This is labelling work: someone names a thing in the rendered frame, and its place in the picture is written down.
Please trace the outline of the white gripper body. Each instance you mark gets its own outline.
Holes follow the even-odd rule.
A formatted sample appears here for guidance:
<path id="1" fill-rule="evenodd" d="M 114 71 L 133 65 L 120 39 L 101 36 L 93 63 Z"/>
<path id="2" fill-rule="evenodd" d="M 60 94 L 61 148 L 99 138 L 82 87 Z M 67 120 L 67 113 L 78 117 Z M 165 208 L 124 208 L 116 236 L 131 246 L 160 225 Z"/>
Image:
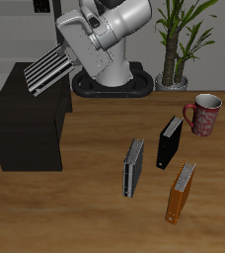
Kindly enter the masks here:
<path id="1" fill-rule="evenodd" d="M 73 10 L 59 17 L 56 27 L 91 77 L 96 77 L 109 65 L 110 57 L 79 11 Z"/>

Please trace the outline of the orange book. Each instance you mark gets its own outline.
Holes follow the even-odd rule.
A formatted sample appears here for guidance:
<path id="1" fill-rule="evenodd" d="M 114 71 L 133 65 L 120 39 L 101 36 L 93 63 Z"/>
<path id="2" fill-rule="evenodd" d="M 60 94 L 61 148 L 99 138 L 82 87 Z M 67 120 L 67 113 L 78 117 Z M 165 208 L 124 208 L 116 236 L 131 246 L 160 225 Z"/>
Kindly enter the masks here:
<path id="1" fill-rule="evenodd" d="M 194 174 L 195 164 L 185 161 L 171 187 L 165 221 L 176 224 L 185 206 Z"/>

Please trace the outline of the red patterned mug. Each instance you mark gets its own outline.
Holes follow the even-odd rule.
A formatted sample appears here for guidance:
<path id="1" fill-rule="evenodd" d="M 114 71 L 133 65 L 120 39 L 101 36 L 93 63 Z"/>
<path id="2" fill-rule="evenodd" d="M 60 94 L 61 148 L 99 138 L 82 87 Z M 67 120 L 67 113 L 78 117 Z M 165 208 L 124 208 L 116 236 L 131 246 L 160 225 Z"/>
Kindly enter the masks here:
<path id="1" fill-rule="evenodd" d="M 222 101 L 212 94 L 199 94 L 193 104 L 186 104 L 183 115 L 191 131 L 197 136 L 209 136 L 212 133 Z M 187 117 L 187 109 L 193 109 L 192 121 Z"/>

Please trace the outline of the green pot plant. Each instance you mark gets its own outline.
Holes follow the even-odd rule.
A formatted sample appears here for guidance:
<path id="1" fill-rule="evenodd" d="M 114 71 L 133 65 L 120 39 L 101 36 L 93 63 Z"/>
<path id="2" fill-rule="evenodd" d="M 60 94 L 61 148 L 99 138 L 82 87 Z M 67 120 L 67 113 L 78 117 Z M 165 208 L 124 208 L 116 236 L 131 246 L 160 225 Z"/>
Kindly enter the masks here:
<path id="1" fill-rule="evenodd" d="M 209 41 L 212 28 L 206 30 L 199 38 L 198 31 L 202 24 L 188 24 L 207 8 L 213 6 L 218 0 L 206 0 L 199 4 L 196 1 L 188 10 L 184 8 L 185 0 L 166 0 L 166 12 L 159 9 L 162 19 L 156 22 L 165 29 L 160 31 L 161 44 L 165 47 L 165 61 L 163 72 L 155 78 L 157 91 L 185 91 L 188 87 L 188 79 L 183 76 L 185 64 L 188 60 L 196 60 L 194 54 L 202 47 L 214 44 Z"/>

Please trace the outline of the black white striped book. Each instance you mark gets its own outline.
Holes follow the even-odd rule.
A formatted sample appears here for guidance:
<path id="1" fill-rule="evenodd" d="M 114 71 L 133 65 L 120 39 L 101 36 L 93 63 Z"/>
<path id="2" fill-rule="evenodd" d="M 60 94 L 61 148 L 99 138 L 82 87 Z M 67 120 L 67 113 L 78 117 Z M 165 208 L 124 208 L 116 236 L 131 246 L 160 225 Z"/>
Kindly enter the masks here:
<path id="1" fill-rule="evenodd" d="M 37 97 L 73 69 L 72 60 L 58 44 L 24 70 L 28 90 Z"/>

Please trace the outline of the grey striped book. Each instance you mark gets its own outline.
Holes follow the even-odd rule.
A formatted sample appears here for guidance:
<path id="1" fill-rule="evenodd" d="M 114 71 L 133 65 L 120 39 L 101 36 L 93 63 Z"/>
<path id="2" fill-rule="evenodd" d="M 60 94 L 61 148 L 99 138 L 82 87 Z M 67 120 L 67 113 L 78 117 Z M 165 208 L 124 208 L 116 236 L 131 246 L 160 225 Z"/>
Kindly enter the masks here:
<path id="1" fill-rule="evenodd" d="M 142 172 L 144 140 L 134 138 L 123 161 L 122 194 L 132 198 Z"/>

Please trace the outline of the dark wooden cabinet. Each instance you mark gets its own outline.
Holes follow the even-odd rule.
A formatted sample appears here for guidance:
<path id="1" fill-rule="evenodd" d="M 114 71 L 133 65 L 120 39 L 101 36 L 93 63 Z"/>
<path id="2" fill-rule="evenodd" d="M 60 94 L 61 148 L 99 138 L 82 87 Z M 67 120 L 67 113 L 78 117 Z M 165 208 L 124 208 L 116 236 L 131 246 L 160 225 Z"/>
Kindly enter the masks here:
<path id="1" fill-rule="evenodd" d="M 0 165 L 4 171 L 60 171 L 60 138 L 72 111 L 69 77 L 32 95 L 17 63 L 0 92 Z"/>

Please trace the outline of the flat black base plate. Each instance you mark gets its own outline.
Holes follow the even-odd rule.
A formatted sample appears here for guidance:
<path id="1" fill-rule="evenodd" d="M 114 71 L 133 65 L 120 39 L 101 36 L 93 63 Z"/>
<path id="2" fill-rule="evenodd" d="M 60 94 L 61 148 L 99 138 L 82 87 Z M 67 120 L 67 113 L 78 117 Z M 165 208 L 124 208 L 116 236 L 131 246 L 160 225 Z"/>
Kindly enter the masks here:
<path id="1" fill-rule="evenodd" d="M 92 79 L 85 69 L 72 79 L 72 90 L 83 98 L 141 98 L 153 91 L 153 78 L 138 61 L 130 61 L 133 78 L 119 87 L 107 87 Z"/>

